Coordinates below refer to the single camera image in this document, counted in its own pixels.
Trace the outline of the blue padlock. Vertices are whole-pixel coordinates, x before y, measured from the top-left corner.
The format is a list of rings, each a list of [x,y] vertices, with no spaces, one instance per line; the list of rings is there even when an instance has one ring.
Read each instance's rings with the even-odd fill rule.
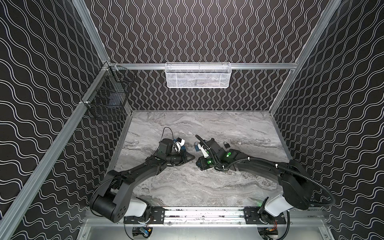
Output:
[[[195,143],[194,143],[194,146],[195,146],[195,150],[196,150],[196,152],[199,152],[199,151],[200,151],[199,143],[198,143],[198,142],[195,142]]]

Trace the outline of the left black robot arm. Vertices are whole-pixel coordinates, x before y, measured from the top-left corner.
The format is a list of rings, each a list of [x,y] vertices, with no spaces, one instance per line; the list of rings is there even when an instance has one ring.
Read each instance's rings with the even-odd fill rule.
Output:
[[[133,201],[134,189],[145,180],[159,175],[167,167],[179,167],[195,159],[184,147],[184,140],[162,139],[145,162],[129,170],[109,171],[91,197],[90,210],[113,223],[123,217],[141,217],[148,204]]]

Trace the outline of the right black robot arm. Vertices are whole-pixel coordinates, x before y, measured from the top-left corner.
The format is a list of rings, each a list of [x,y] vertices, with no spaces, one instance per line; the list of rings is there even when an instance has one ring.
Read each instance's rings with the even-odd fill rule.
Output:
[[[219,172],[240,171],[263,177],[281,189],[268,195],[262,203],[261,213],[278,216],[282,212],[296,208],[307,210],[311,206],[314,184],[300,164],[273,162],[253,157],[235,149],[222,148],[215,139],[195,144],[203,156],[197,160],[197,166],[205,171],[214,168]]]

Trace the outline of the black padlock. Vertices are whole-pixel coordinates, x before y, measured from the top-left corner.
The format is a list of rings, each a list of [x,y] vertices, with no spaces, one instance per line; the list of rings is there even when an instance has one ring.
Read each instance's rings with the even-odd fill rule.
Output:
[[[229,149],[231,147],[230,144],[227,143],[227,142],[224,142],[224,146],[225,146],[226,149]]]

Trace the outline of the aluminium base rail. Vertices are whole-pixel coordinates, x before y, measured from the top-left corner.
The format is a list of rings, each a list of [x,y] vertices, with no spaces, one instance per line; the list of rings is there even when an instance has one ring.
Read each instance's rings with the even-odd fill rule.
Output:
[[[163,207],[156,208],[149,220],[140,223],[132,217],[118,223],[87,214],[84,227],[317,227],[326,224],[320,208],[292,209],[290,219],[281,213],[273,220],[260,220],[256,207]]]

